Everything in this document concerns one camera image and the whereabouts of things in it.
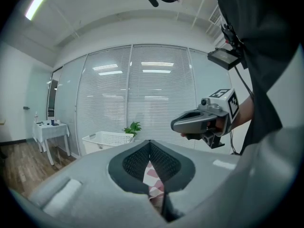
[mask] person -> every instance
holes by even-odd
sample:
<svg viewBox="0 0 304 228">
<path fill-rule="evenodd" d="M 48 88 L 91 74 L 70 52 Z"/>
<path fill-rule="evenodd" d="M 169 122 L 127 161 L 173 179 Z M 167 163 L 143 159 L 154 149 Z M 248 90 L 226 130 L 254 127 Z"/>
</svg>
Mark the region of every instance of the person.
<svg viewBox="0 0 304 228">
<path fill-rule="evenodd" d="M 240 114 L 233 123 L 236 128 L 251 120 L 242 154 L 246 146 L 258 143 L 270 132 L 282 128 L 267 92 L 287 68 L 299 41 L 293 39 L 289 20 L 286 14 L 278 12 L 276 0 L 217 1 L 222 21 L 232 26 L 243 44 L 253 87 L 254 99 L 249 97 L 241 104 Z M 216 127 L 221 129 L 223 120 L 218 120 Z"/>
</svg>

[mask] air vent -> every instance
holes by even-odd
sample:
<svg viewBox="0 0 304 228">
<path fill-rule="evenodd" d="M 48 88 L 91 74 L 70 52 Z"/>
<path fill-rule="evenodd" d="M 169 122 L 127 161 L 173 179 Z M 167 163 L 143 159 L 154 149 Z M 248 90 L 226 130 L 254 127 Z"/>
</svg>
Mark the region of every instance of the air vent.
<svg viewBox="0 0 304 228">
<path fill-rule="evenodd" d="M 220 11 L 219 11 L 219 6 L 217 5 L 216 8 L 213 10 L 209 21 L 215 25 L 218 24 L 218 22 L 220 21 Z"/>
</svg>

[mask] pink patterned fabric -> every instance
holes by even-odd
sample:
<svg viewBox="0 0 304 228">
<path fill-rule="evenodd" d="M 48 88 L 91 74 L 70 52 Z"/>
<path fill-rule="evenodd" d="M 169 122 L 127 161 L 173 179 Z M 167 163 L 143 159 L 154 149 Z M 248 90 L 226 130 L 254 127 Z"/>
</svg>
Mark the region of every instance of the pink patterned fabric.
<svg viewBox="0 0 304 228">
<path fill-rule="evenodd" d="M 149 194 L 151 203 L 159 211 L 162 208 L 162 201 L 164 195 L 164 186 L 161 179 L 158 177 L 151 162 L 149 162 L 145 172 L 143 182 L 149 186 Z"/>
</svg>

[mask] wooden floor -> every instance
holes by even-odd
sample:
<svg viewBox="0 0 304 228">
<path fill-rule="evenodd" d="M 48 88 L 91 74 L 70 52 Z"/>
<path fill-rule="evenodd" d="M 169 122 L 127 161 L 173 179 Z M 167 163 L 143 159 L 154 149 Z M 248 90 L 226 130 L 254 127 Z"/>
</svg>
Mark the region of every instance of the wooden floor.
<svg viewBox="0 0 304 228">
<path fill-rule="evenodd" d="M 0 147 L 7 156 L 0 175 L 9 188 L 27 198 L 41 182 L 75 160 L 50 141 L 48 143 L 54 166 L 50 164 L 46 152 L 39 152 L 36 142 Z"/>
</svg>

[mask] white tablecloth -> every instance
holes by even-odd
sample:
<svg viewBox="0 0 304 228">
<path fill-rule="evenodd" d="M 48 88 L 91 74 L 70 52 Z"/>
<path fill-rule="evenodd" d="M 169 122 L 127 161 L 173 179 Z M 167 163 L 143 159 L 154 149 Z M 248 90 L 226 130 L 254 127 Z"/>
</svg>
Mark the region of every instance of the white tablecloth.
<svg viewBox="0 0 304 228">
<path fill-rule="evenodd" d="M 51 121 L 43 121 L 44 125 L 33 123 L 33 138 L 35 141 L 43 141 L 60 136 L 70 135 L 66 124 L 61 123 L 59 126 L 52 126 Z"/>
</svg>

